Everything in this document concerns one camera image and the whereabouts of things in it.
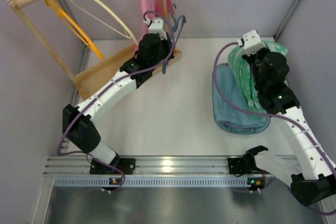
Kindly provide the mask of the green tie-dye trousers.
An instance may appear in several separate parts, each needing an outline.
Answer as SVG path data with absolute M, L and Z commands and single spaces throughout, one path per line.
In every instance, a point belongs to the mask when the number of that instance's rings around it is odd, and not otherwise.
M 288 48 L 273 41 L 263 41 L 267 48 L 285 57 Z M 252 64 L 255 55 L 247 56 L 242 47 L 234 48 L 228 55 L 228 63 L 247 103 L 248 110 L 254 113 L 285 114 L 286 110 L 297 105 L 293 91 L 284 83 L 268 90 L 256 90 Z

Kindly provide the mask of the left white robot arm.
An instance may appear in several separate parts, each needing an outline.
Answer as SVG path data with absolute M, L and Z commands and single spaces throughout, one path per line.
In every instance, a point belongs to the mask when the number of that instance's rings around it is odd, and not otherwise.
M 173 50 L 169 36 L 145 34 L 134 56 L 101 89 L 81 103 L 63 109 L 63 138 L 99 162 L 116 166 L 119 155 L 103 142 L 97 125 L 122 98 L 149 80 L 156 68 L 172 59 Z

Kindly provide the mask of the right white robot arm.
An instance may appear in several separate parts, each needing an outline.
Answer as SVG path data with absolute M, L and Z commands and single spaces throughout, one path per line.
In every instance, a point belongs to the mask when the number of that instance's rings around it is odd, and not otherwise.
M 264 170 L 285 183 L 295 199 L 308 207 L 335 195 L 335 163 L 308 127 L 300 102 L 285 83 L 289 73 L 286 57 L 263 48 L 244 55 L 253 74 L 259 104 L 277 124 L 298 161 L 292 166 L 257 146 L 243 155 L 250 170 Z

